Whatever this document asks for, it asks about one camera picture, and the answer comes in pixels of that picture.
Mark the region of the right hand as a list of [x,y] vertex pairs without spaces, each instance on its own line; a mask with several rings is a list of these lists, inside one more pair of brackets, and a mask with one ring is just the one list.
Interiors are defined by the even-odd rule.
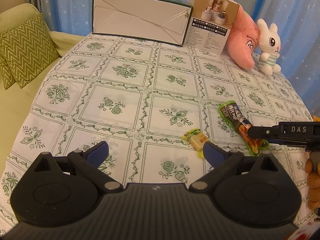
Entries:
[[317,165],[317,172],[313,170],[313,164],[310,159],[305,163],[305,172],[308,174],[307,185],[308,189],[308,208],[314,210],[319,208],[320,202],[320,176],[319,164]]

